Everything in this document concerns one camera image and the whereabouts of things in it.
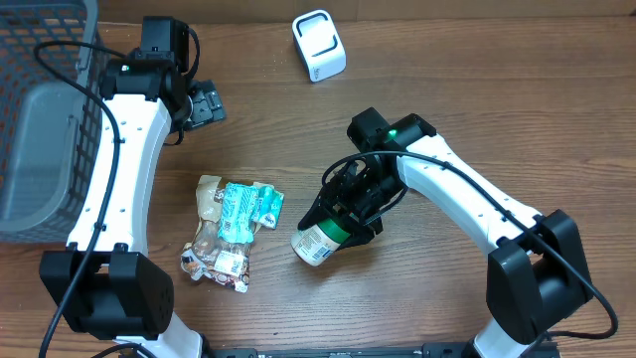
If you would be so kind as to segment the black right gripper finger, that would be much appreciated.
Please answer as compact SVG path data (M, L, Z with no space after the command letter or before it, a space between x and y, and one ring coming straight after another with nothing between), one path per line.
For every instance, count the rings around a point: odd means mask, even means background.
M328 219L330 212L325 208L325 200L322 196L317 196L308 212L302 217L297 225L299 231L304 231L318 223Z
M376 235L380 234L384 228L382 226L365 226L354 230L354 233L340 246L341 250L363 246L368 244Z

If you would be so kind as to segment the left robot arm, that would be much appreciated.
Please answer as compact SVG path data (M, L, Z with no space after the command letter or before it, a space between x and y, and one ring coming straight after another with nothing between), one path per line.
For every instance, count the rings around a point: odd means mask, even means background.
M195 75L196 32L169 16L147 16L141 43L112 52L86 96L101 110L100 142L78 220L39 275L55 322L135 357L209 357L207 338L175 313L171 276L148 256L154 175L168 136L225 119L215 85Z

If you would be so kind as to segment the teal tissue pack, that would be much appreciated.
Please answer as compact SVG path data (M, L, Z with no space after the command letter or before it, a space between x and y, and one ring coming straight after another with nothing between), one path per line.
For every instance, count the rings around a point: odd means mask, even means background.
M257 224L274 230L279 222L284 194L269 184L254 182L253 187L257 190L257 199L251 219Z

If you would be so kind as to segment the teal wet wipes pack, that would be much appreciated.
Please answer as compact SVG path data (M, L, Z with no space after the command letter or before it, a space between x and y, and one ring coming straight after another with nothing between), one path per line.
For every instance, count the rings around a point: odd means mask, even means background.
M230 244L252 244L254 231L252 214L258 190L253 186L228 183L223 198L218 236Z

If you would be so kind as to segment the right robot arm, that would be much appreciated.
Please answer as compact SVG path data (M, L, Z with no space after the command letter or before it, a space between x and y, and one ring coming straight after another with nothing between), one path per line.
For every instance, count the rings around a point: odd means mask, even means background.
M383 214L408 191L441 209L487 261L491 320L465 342L429 342L418 357L556 357L553 327L591 300L576 223L543 215L499 190L461 160L417 114L386 121L375 109L348 127L357 153L334 163L291 239L317 267L332 254L367 244Z

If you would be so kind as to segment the beige brown snack bag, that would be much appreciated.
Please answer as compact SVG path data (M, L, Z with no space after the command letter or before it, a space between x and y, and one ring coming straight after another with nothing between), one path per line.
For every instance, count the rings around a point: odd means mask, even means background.
M203 175L196 189L199 224L192 242L181 253L181 269L194 281L207 278L233 291L245 293L249 286L249 255L252 244L230 244L218 236L223 198L228 183L221 176ZM252 225L255 234L260 224Z

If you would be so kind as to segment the green lidded cup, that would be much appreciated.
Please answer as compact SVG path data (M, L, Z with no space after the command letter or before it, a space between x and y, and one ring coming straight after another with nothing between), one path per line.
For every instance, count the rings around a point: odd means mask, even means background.
M325 219L306 230L295 233L290 240L291 248L307 264L318 267L335 253L351 234L343 230L334 220Z

